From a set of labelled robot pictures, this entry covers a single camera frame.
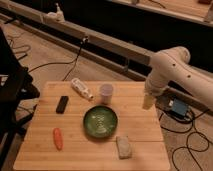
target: table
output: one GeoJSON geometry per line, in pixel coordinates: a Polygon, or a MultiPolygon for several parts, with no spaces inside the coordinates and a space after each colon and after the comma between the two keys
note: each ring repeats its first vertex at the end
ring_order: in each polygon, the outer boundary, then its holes
{"type": "Polygon", "coordinates": [[[78,170],[78,171],[168,171],[170,164],[159,126],[155,107],[142,109],[143,82],[85,82],[94,94],[87,101],[77,94],[70,82],[47,82],[20,148],[14,170],[78,170]],[[85,135],[83,116],[98,105],[98,89],[103,83],[114,87],[109,105],[117,114],[118,127],[107,140],[96,141],[85,135]],[[63,115],[55,108],[60,96],[68,95],[68,106],[63,115]],[[60,128],[64,147],[58,151],[52,132],[60,128]],[[127,135],[132,147],[132,158],[120,160],[116,136],[127,135]]]}

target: wire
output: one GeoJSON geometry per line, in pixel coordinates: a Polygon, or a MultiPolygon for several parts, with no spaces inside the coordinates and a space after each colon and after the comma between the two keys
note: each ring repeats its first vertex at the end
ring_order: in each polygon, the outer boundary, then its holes
{"type": "Polygon", "coordinates": [[[30,45],[22,45],[22,46],[17,46],[17,47],[14,46],[14,44],[15,44],[14,39],[20,38],[23,34],[24,34],[24,32],[18,36],[11,36],[11,35],[7,36],[8,44],[9,44],[10,48],[13,50],[13,53],[16,56],[21,54],[20,57],[17,56],[18,60],[25,58],[27,56],[27,52],[29,52],[31,50],[30,45]]]}
{"type": "Polygon", "coordinates": [[[166,9],[166,6],[164,6],[163,4],[161,4],[160,2],[157,2],[155,0],[149,0],[152,3],[158,4],[159,6],[161,6],[162,8],[166,9]]]}
{"type": "Polygon", "coordinates": [[[74,70],[76,64],[77,64],[77,61],[78,61],[78,58],[79,58],[79,55],[81,53],[81,50],[83,48],[83,45],[86,44],[88,41],[88,39],[83,39],[80,43],[80,48],[78,50],[78,53],[77,53],[77,56],[75,59],[73,59],[72,61],[70,62],[49,62],[49,63],[46,63],[46,64],[42,64],[42,65],[39,65],[31,70],[28,71],[28,73],[31,73],[39,68],[42,68],[42,67],[45,67],[45,66],[49,66],[49,65],[70,65],[70,64],[73,64],[74,63],[74,66],[68,71],[68,73],[65,75],[65,77],[62,79],[63,81],[65,81],[67,79],[67,77],[69,76],[69,74],[74,70]]]}
{"type": "Polygon", "coordinates": [[[28,114],[32,114],[32,113],[34,113],[34,110],[33,110],[33,111],[30,111],[31,109],[27,109],[27,108],[22,107],[22,106],[18,106],[18,108],[19,108],[19,109],[21,109],[21,110],[26,111],[28,114]]]}
{"type": "Polygon", "coordinates": [[[77,54],[77,57],[75,59],[75,63],[74,63],[74,66],[68,71],[68,73],[64,76],[64,78],[62,79],[62,81],[65,81],[67,79],[67,77],[69,76],[69,74],[75,69],[76,67],[76,64],[77,64],[77,61],[78,61],[78,58],[79,58],[79,55],[81,54],[81,50],[82,50],[82,47],[84,45],[83,41],[81,42],[81,46],[78,50],[78,54],[77,54]]]}
{"type": "MultiPolygon", "coordinates": [[[[188,153],[190,154],[190,156],[192,157],[192,159],[193,159],[193,160],[195,161],[195,163],[197,164],[197,166],[199,167],[199,169],[200,169],[201,171],[203,171],[203,169],[202,169],[200,163],[199,163],[198,160],[195,158],[193,152],[199,152],[199,153],[200,153],[200,152],[205,152],[205,151],[207,151],[207,150],[209,149],[210,144],[213,145],[213,142],[210,141],[210,140],[206,137],[206,135],[204,135],[203,133],[201,133],[200,131],[197,130],[196,125],[195,125],[195,121],[196,121],[198,118],[200,118],[201,116],[203,116],[203,115],[204,115],[206,112],[208,112],[208,111],[209,111],[209,109],[207,109],[207,110],[203,111],[202,113],[200,113],[199,115],[195,116],[194,111],[193,111],[192,109],[189,110],[189,113],[191,114],[192,117],[191,117],[191,120],[190,120],[191,122],[188,122],[188,124],[191,124],[191,127],[190,127],[188,130],[186,130],[185,133],[191,131],[192,128],[194,128],[195,131],[193,131],[193,132],[189,133],[189,135],[187,135],[187,138],[186,138],[186,146],[178,147],[178,148],[176,148],[176,149],[172,152],[172,163],[173,163],[173,165],[174,165],[174,167],[175,167],[176,170],[179,171],[180,169],[178,168],[178,166],[177,166],[177,164],[176,164],[176,162],[175,162],[175,154],[176,154],[178,151],[182,150],[182,149],[186,149],[186,150],[188,151],[188,153]],[[193,137],[193,136],[196,135],[196,134],[198,134],[198,135],[199,135],[203,140],[205,140],[205,142],[206,142],[206,147],[204,147],[203,149],[195,149],[195,148],[192,148],[192,147],[190,146],[190,143],[189,143],[189,142],[190,142],[190,139],[191,139],[191,137],[193,137]]],[[[163,112],[163,113],[160,115],[159,120],[161,120],[162,117],[163,117],[165,114],[166,114],[166,112],[163,112]]],[[[171,117],[171,115],[167,115],[167,116],[168,116],[169,118],[171,118],[171,119],[173,119],[173,120],[176,121],[176,119],[174,119],[174,117],[171,117]]],[[[170,130],[170,129],[164,128],[164,127],[163,127],[163,129],[165,129],[165,130],[167,130],[167,131],[169,131],[169,132],[173,132],[173,133],[181,133],[181,134],[183,133],[183,132],[180,132],[180,131],[170,130]]]]}
{"type": "MultiPolygon", "coordinates": [[[[171,115],[168,115],[168,113],[165,112],[165,111],[162,112],[161,116],[159,117],[159,121],[161,121],[161,119],[162,119],[162,117],[163,117],[164,115],[168,116],[169,118],[173,119],[174,121],[176,121],[176,122],[178,122],[178,123],[180,123],[180,124],[186,124],[186,123],[184,123],[184,122],[178,121],[177,119],[175,119],[175,117],[172,117],[171,115]]],[[[166,131],[172,132],[172,133],[176,133],[176,134],[185,134],[185,133],[190,132],[190,131],[192,130],[192,128],[193,128],[193,123],[192,123],[192,121],[191,121],[191,122],[188,122],[187,124],[191,124],[191,125],[190,125],[190,127],[189,127],[188,129],[186,129],[186,130],[184,130],[184,131],[172,130],[172,129],[169,129],[169,128],[164,127],[164,126],[162,126],[162,125],[161,125],[161,128],[164,129],[164,130],[166,130],[166,131]]]]}
{"type": "Polygon", "coordinates": [[[169,113],[167,111],[165,111],[165,114],[168,115],[173,120],[175,120],[175,121],[177,121],[178,123],[181,123],[181,124],[190,124],[195,119],[195,113],[193,113],[193,112],[188,112],[186,114],[186,116],[183,117],[183,118],[178,118],[178,117],[174,116],[174,114],[169,113]]]}

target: white spray bottle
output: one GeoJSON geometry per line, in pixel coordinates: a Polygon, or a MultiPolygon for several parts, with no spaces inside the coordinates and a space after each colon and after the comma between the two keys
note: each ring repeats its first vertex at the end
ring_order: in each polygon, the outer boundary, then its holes
{"type": "Polygon", "coordinates": [[[58,3],[56,3],[55,5],[56,5],[56,7],[57,7],[57,12],[56,12],[56,14],[57,14],[57,20],[58,20],[59,22],[64,22],[65,19],[64,19],[64,13],[63,13],[63,11],[62,11],[61,8],[59,7],[59,4],[58,4],[58,3]]]}

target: bottle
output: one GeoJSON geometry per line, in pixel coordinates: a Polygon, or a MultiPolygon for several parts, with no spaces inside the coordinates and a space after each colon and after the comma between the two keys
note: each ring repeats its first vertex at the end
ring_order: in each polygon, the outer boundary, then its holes
{"type": "Polygon", "coordinates": [[[144,90],[144,99],[143,99],[143,106],[142,108],[145,110],[149,110],[152,106],[154,106],[156,102],[156,98],[144,90]]]}
{"type": "Polygon", "coordinates": [[[64,22],[65,21],[65,19],[64,19],[64,13],[61,10],[61,8],[59,7],[58,3],[56,3],[56,7],[57,7],[57,12],[56,12],[56,14],[57,14],[57,20],[59,22],[64,22]]]}
{"type": "Polygon", "coordinates": [[[87,100],[92,100],[93,95],[90,92],[90,89],[78,78],[73,78],[71,80],[71,86],[76,90],[82,97],[87,100]]]}

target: floor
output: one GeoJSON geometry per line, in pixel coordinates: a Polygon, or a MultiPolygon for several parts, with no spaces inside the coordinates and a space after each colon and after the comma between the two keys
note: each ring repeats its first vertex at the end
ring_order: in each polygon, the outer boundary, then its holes
{"type": "MultiPolygon", "coordinates": [[[[22,65],[28,66],[30,69],[45,64],[48,62],[69,62],[76,57],[76,54],[70,52],[62,47],[59,47],[51,42],[48,42],[36,35],[36,33],[30,33],[23,30],[20,27],[14,25],[6,25],[4,27],[5,34],[8,35],[8,39],[12,37],[14,40],[14,47],[22,45],[30,45],[31,49],[27,52],[28,56],[24,59],[21,59],[20,62],[22,65]]],[[[15,49],[14,51],[23,51],[26,50],[26,47],[21,49],[15,49]]],[[[39,68],[33,72],[31,75],[34,77],[34,84],[39,90],[42,90],[46,81],[59,81],[64,78],[66,73],[72,66],[70,65],[49,65],[42,68],[39,68]]],[[[130,81],[131,79],[117,74],[105,67],[102,67],[92,61],[89,61],[83,57],[79,57],[75,69],[69,74],[67,80],[71,80],[74,77],[78,77],[81,80],[107,80],[107,81],[130,81]]],[[[32,108],[36,104],[36,100],[30,102],[25,102],[21,106],[25,108],[32,108]]],[[[199,115],[200,111],[193,109],[196,116],[199,115]]],[[[22,110],[17,111],[19,115],[23,115],[22,110]]],[[[158,116],[160,117],[162,111],[158,110],[158,116]]],[[[190,127],[190,125],[180,124],[171,118],[163,115],[161,118],[161,126],[166,129],[171,129],[175,131],[184,131],[190,127]]],[[[198,131],[205,134],[205,136],[213,141],[213,117],[207,114],[197,118],[195,120],[196,128],[198,131]]],[[[207,147],[207,141],[204,136],[197,133],[193,133],[195,129],[193,128],[189,133],[180,134],[174,133],[165,129],[162,129],[163,136],[165,139],[165,145],[167,148],[168,156],[171,162],[171,171],[175,171],[174,165],[172,164],[172,152],[178,148],[186,146],[187,136],[189,137],[189,147],[192,149],[197,149],[202,151],[207,147]]],[[[10,150],[8,158],[3,167],[3,171],[12,171],[13,162],[16,158],[16,154],[21,144],[21,138],[16,137],[16,140],[13,143],[13,146],[10,150]]],[[[210,145],[209,149],[205,152],[195,152],[192,151],[194,157],[197,159],[199,164],[202,167],[203,171],[213,170],[213,147],[210,145]]],[[[181,148],[174,155],[174,160],[180,171],[199,171],[198,165],[189,155],[189,151],[186,148],[181,148]]]]}
{"type": "Polygon", "coordinates": [[[154,6],[162,9],[169,10],[171,12],[178,12],[180,14],[189,14],[191,16],[201,17],[204,18],[207,14],[209,9],[208,4],[201,4],[198,3],[198,0],[157,0],[157,1],[150,1],[150,0],[140,0],[140,5],[148,5],[154,6]]]}

